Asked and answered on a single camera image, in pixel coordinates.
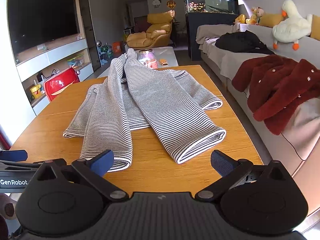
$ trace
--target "fish tank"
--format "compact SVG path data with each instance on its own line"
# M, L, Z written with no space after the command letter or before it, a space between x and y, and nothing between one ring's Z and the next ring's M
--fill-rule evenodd
M239 14L238 0L185 0L188 13Z

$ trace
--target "black tv screen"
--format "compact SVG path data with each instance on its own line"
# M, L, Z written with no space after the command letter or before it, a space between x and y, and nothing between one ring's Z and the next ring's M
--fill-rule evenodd
M79 33L75 0L8 0L14 54Z

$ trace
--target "recliner chair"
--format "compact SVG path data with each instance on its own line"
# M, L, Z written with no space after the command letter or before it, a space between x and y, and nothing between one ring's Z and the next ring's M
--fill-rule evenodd
M127 38L127 45L133 49L151 49L168 46L172 31L174 11L148 14L148 22L152 25L147 32L133 33Z

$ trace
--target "striped shirt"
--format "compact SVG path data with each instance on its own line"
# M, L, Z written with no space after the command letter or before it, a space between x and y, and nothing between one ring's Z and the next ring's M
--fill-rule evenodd
M81 158L111 149L115 161L110 171L119 171L132 163L130 131L151 127L180 164L224 139L226 131L204 112L221 106L187 71L144 67L129 49L111 61L102 84L89 88L63 136L84 137Z

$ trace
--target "glass jar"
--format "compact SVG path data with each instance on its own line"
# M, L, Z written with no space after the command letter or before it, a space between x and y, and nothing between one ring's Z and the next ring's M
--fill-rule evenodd
M157 59L153 54L153 49L139 50L138 61L148 68L158 68Z

